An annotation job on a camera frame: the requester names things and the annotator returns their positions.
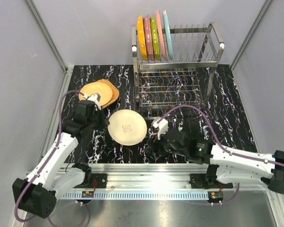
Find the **yellow-orange round plate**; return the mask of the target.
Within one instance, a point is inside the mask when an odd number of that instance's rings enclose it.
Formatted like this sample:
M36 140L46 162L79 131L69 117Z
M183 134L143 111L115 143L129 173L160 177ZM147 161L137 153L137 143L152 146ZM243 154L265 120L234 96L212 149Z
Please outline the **yellow-orange round plate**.
M113 96L112 88L102 82L93 82L85 85L81 90L81 93L87 96L91 96L92 94L98 93L100 95L100 105L104 107L104 105L108 104Z

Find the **cream white round plate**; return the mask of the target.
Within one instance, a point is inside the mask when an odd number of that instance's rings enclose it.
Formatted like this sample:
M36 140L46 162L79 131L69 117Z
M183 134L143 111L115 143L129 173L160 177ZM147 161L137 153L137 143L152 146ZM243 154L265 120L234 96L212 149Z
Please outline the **cream white round plate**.
M121 145L137 145L143 141L147 134L146 121L136 111L128 109L116 111L108 121L109 135Z

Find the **yellow-green dotted scalloped plate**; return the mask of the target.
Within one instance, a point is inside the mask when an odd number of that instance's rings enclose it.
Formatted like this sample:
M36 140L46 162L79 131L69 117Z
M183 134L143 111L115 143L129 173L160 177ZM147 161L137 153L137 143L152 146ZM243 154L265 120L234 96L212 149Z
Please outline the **yellow-green dotted scalloped plate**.
M158 32L157 32L157 24L155 15L150 17L150 25L151 25L151 36L152 36L152 46L153 46L153 54L155 60L160 60L160 47L158 43Z

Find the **pink dotted scalloped plate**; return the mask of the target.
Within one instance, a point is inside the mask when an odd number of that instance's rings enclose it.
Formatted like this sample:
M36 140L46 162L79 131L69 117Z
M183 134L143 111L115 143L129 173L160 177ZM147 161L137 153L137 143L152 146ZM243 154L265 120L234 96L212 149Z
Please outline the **pink dotted scalloped plate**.
M145 44L146 44L148 60L153 61L154 54L153 54L151 24L150 24L149 14L144 17L143 24L144 24Z

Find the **orange dotted scalloped plate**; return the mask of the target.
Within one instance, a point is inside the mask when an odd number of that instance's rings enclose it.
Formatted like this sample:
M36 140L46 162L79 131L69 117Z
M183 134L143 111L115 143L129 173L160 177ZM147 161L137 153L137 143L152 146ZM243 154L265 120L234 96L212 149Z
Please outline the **orange dotted scalloped plate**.
M144 25L143 25L142 15L138 16L137 18L137 33L138 33L140 53L141 53L142 59L147 61L148 55L147 55L147 50L145 46L145 35L144 35Z

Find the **beige pink leaf plate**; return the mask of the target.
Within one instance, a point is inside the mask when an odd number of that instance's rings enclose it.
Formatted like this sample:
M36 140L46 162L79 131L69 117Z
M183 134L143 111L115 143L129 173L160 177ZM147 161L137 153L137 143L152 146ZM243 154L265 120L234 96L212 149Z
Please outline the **beige pink leaf plate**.
M164 43L164 37L163 37L163 31L162 31L162 20L160 16L160 11L157 10L155 14L156 23L157 23L157 30L158 30L158 36L159 36L159 42L160 42L160 48L161 48L161 55L163 60L167 60L167 54L166 54L166 48Z

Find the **beige blue leaf plate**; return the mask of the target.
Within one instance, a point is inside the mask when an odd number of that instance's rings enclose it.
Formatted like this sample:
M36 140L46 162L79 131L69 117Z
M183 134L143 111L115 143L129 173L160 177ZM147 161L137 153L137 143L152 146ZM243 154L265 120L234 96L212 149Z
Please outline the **beige blue leaf plate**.
M171 40L171 33L170 33L170 27L169 27L169 20L166 10L163 11L163 22L165 27L165 35L166 35L166 41L167 41L167 49L168 49L168 58L170 60L173 60L173 48L172 48L172 40Z

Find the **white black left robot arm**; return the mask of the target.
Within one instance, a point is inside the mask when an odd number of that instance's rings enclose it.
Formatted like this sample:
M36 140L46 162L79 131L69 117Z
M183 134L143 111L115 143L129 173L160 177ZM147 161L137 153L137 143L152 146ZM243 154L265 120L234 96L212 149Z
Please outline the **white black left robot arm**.
M79 101L74 116L59 123L56 139L45 157L25 179L17 178L12 190L15 199L15 218L24 222L18 210L33 216L47 218L57 201L76 186L89 187L94 183L91 168L87 164L74 164L68 172L56 178L66 157L79 145L91 129L106 127L108 121L98 100L91 97Z

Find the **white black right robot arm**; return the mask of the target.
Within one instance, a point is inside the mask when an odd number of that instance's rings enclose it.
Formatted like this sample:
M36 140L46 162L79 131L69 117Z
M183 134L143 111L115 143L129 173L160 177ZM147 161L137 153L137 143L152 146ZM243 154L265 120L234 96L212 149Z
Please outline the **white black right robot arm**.
M175 154L194 164L207 165L204 174L190 175L192 188L231 188L235 183L246 183L284 194L283 151L248 153L172 130L152 137L145 153L153 160Z

